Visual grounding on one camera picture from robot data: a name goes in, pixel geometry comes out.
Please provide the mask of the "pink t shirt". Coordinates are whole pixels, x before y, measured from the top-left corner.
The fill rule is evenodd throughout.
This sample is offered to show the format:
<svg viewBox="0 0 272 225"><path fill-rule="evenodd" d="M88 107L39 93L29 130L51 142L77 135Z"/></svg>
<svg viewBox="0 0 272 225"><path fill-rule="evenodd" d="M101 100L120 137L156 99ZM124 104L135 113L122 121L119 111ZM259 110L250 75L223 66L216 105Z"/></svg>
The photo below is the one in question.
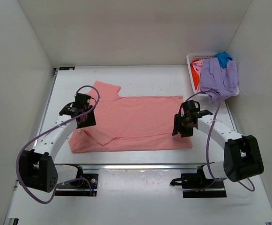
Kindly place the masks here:
<svg viewBox="0 0 272 225"><path fill-rule="evenodd" d="M96 125L76 129L72 153L189 149L189 137L173 136L174 116L183 96L121 97L121 88L96 81L88 94L99 97Z"/></svg>

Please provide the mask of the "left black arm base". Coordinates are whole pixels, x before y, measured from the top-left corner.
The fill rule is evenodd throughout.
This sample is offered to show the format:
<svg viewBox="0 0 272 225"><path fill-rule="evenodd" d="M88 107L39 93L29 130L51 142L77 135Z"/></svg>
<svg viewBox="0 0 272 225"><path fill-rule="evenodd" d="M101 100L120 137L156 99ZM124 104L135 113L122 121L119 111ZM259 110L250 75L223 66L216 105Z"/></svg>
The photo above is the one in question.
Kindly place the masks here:
<svg viewBox="0 0 272 225"><path fill-rule="evenodd" d="M52 182L56 183L56 196L97 196L97 170L92 172L77 164L57 165L56 170L58 177L52 178Z"/></svg>

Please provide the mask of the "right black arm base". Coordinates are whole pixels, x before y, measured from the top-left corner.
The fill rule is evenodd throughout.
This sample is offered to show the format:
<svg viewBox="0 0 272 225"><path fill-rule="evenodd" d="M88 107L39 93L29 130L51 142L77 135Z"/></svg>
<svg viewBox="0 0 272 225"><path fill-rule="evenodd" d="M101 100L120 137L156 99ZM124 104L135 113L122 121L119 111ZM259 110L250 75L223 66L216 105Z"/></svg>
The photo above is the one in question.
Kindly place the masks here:
<svg viewBox="0 0 272 225"><path fill-rule="evenodd" d="M207 179L199 166L195 173L184 172L173 179L170 186L182 187L183 198L226 198L224 182Z"/></svg>

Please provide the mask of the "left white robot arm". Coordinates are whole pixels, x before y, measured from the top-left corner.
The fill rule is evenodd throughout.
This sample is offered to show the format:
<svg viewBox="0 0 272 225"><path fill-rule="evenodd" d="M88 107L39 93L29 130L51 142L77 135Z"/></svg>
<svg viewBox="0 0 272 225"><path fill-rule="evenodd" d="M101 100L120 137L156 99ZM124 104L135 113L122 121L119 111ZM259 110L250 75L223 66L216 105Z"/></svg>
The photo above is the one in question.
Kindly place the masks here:
<svg viewBox="0 0 272 225"><path fill-rule="evenodd" d="M86 94L75 94L74 102L65 105L59 112L54 130L44 134L31 150L20 154L17 170L22 185L49 193L60 183L75 182L81 177L80 166L56 166L54 160L73 131L96 125L90 104L92 99Z"/></svg>

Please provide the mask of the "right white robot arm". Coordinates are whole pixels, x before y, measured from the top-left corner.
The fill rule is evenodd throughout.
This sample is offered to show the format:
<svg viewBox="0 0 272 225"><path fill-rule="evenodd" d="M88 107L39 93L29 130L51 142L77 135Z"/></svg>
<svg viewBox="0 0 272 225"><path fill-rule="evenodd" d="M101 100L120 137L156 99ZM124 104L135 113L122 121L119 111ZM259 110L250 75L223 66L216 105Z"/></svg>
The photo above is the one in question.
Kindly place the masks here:
<svg viewBox="0 0 272 225"><path fill-rule="evenodd" d="M244 136L229 129L217 120L217 113L201 110L199 102L185 101L175 114L172 134L180 134L182 138L191 137L195 129L207 134L206 164L199 169L203 178L240 182L264 172L258 141L254 136ZM223 161L210 162L211 140L223 149Z"/></svg>

